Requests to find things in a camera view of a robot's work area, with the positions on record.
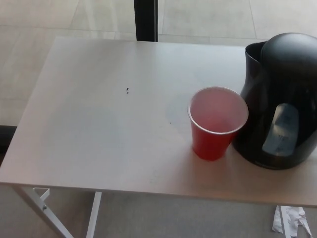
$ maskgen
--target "kettle spout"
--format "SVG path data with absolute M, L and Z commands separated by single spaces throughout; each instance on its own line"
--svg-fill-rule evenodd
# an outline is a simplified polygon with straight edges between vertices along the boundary
M 251 78 L 255 78 L 262 68 L 261 50 L 265 43 L 253 43 L 245 48 L 247 75 Z

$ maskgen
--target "kettle base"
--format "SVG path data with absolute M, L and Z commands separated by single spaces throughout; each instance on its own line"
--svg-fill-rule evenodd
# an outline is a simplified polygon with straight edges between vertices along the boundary
M 290 169 L 299 165 L 306 159 L 304 158 L 300 160 L 290 160 L 287 157 L 271 156 L 265 152 L 259 153 L 250 149 L 244 149 L 245 147 L 238 146 L 234 142 L 232 142 L 232 145 L 235 148 L 235 150 L 247 161 L 262 168 L 270 170 Z

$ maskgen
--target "kettle lid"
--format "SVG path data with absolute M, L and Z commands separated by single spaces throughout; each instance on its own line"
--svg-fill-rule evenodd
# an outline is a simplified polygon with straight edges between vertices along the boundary
M 261 64 L 275 73 L 317 77 L 317 38 L 300 33 L 274 36 L 261 50 Z

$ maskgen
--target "metal table frame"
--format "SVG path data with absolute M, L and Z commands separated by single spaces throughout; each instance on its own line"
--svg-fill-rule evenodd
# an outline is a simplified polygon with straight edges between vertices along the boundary
M 53 211 L 47 206 L 44 200 L 49 196 L 50 189 L 39 196 L 35 191 L 37 188 L 13 186 L 15 192 L 29 205 L 32 210 L 61 238 L 72 238 L 73 236 L 62 224 Z M 100 205 L 102 192 L 95 192 L 93 207 L 90 214 L 89 225 L 86 238 L 93 238 L 97 222 L 98 210 Z M 287 221 L 286 207 L 279 206 L 281 214 L 283 233 L 286 238 L 291 238 L 290 229 Z

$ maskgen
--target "cup rim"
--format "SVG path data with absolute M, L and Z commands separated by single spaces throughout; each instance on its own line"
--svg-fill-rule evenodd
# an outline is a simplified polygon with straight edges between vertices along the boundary
M 226 131 L 226 132 L 215 132 L 215 131 L 211 131 L 211 130 L 207 130 L 205 128 L 203 128 L 202 126 L 200 126 L 197 122 L 195 122 L 195 120 L 193 119 L 192 115 L 191 115 L 191 112 L 190 112 L 190 108 L 191 108 L 191 105 L 192 105 L 192 102 L 193 102 L 193 99 L 194 97 L 199 94 L 200 92 L 202 91 L 205 91 L 205 90 L 209 90 L 209 89 L 221 89 L 221 90 L 224 90 L 224 91 L 227 91 L 229 93 L 233 93 L 235 94 L 236 96 L 238 96 L 240 102 L 242 102 L 242 104 L 245 106 L 245 109 L 246 109 L 246 117 L 245 117 L 245 120 L 243 123 L 241 123 L 241 125 L 239 127 L 237 127 L 236 129 L 234 130 L 231 130 L 231 131 Z M 190 118 L 190 120 L 198 127 L 200 128 L 201 130 L 207 132 L 207 133 L 210 133 L 210 134 L 216 134 L 216 135 L 227 135 L 227 134 L 232 134 L 236 131 L 238 131 L 239 129 L 241 129 L 245 123 L 247 122 L 248 120 L 248 117 L 249 117 L 249 109 L 248 109 L 248 105 L 246 104 L 246 102 L 244 101 L 244 99 L 240 96 L 240 94 L 238 94 L 237 92 L 233 91 L 232 89 L 229 89 L 229 88 L 226 88 L 226 87 L 220 87 L 220 86 L 212 86 L 212 87 L 207 87 L 207 88 L 203 88 L 203 89 L 200 89 L 198 90 L 192 97 L 189 105 L 188 105 L 188 108 L 187 108 L 187 113 L 188 113 L 188 116 Z

